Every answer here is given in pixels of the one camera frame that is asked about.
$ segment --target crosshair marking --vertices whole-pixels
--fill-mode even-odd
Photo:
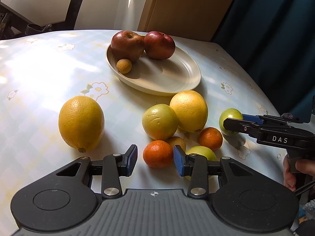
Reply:
[[[155,197],[155,196],[159,195],[159,193],[157,193],[157,192],[151,192],[150,195],[152,195],[153,197]]]

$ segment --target black cord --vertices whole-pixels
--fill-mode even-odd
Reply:
[[[306,192],[307,190],[309,190],[310,188],[312,188],[315,185],[315,179],[303,186],[301,186],[300,188],[297,188],[294,193],[296,194],[296,196]]]

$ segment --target floral tablecloth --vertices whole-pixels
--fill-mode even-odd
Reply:
[[[169,104],[171,97],[159,97],[135,90],[111,72],[105,49],[115,30],[51,32],[15,40],[0,41],[0,235],[12,234],[17,225],[10,212],[13,195],[22,187],[78,158],[58,130],[61,106],[69,98],[85,95],[96,100],[105,115],[105,133],[92,160],[107,154],[124,153],[138,146],[133,175],[121,178],[126,188],[183,188],[188,180],[178,176],[174,166],[150,169],[142,159],[151,141],[141,117],[152,105]],[[206,126],[219,128],[219,116],[227,108],[246,114],[278,115],[265,94],[248,74],[219,45],[174,37],[176,45],[189,54],[201,70],[195,89],[208,104]],[[187,148],[198,145],[197,134],[177,133]],[[286,151],[256,144],[245,134],[224,139],[217,157],[230,156],[282,183],[282,159]],[[210,191],[218,188],[211,177]],[[100,178],[92,189],[100,192]]]

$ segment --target white wall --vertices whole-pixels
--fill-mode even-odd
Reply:
[[[38,25],[65,19],[70,0],[1,0]],[[75,29],[137,30],[145,0],[83,0]]]

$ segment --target white oval plate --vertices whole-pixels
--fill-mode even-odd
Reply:
[[[132,63],[128,74],[121,74],[116,68],[117,60],[109,45],[106,60],[116,76],[125,84],[139,91],[158,95],[172,96],[183,90],[198,86],[201,73],[198,65],[186,52],[176,47],[174,54],[165,60],[150,59],[146,53]]]

